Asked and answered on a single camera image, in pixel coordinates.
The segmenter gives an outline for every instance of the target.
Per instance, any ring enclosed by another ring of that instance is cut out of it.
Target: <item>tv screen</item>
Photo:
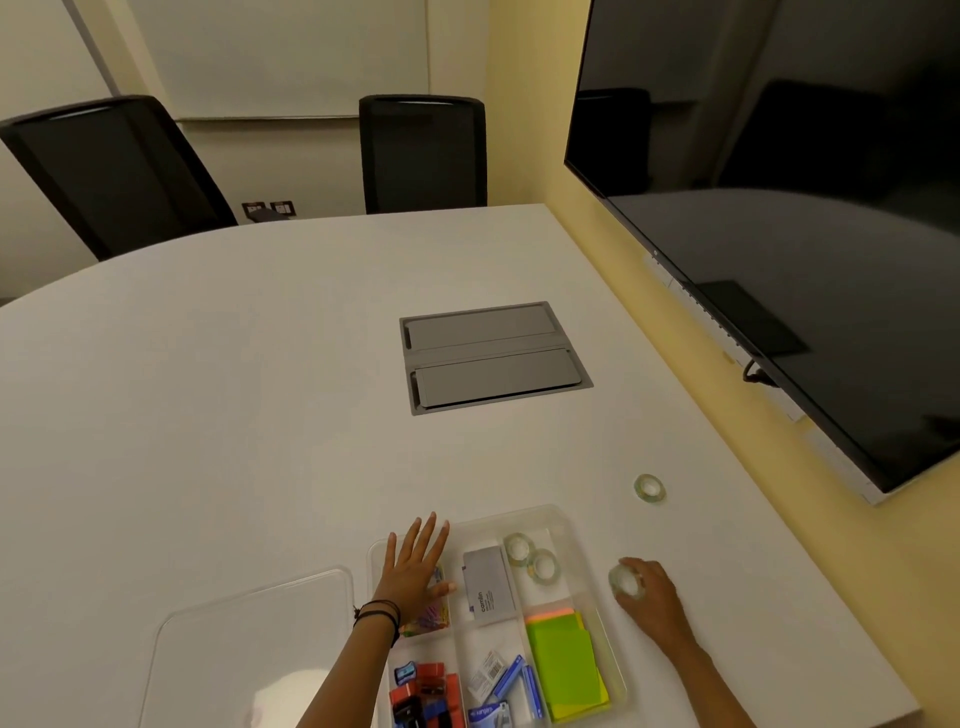
[[[566,165],[881,491],[960,449],[960,2],[593,0]]]

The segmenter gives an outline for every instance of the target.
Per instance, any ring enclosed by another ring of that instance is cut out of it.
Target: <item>left hand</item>
[[[450,534],[450,522],[444,521],[437,536],[437,543],[427,553],[426,548],[430,544],[436,524],[437,514],[431,513],[420,532],[420,519],[416,519],[403,539],[398,556],[396,533],[391,533],[387,539],[383,573],[373,598],[389,599],[396,604],[400,610],[400,624],[416,619],[432,602],[457,588],[454,582],[443,581],[432,589],[427,589],[437,562],[440,561],[440,555],[444,552],[446,537]]]

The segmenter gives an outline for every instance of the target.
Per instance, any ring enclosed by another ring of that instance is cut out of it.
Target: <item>whiteboard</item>
[[[356,116],[427,93],[424,0],[129,0],[171,113]]]

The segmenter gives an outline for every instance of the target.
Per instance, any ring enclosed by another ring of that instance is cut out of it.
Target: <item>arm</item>
[[[617,603],[663,651],[680,675],[701,728],[756,728],[706,651],[697,644],[684,606],[656,561],[620,559],[642,581],[641,599],[617,595]]]
[[[437,514],[431,513],[423,532],[420,519],[416,519],[396,556],[396,533],[387,539],[387,556],[383,564],[380,584],[373,599],[392,601],[400,610],[396,615],[400,624],[418,617],[427,605],[452,592],[452,582],[426,588],[433,575],[440,555],[444,552],[450,524],[444,522],[437,536],[437,543],[430,552],[426,548],[437,523]],[[361,617],[369,611],[395,612],[387,604],[364,605]],[[394,623],[383,615],[372,615],[356,622],[347,644],[333,665],[330,674],[321,685],[297,728],[321,728],[336,725],[342,728],[369,728],[376,704],[376,692],[380,677],[387,664],[391,643],[394,640]]]

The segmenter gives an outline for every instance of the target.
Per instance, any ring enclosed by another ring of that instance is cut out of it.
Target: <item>clear plastic lid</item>
[[[295,728],[347,641],[348,571],[177,612],[160,627],[140,728]]]

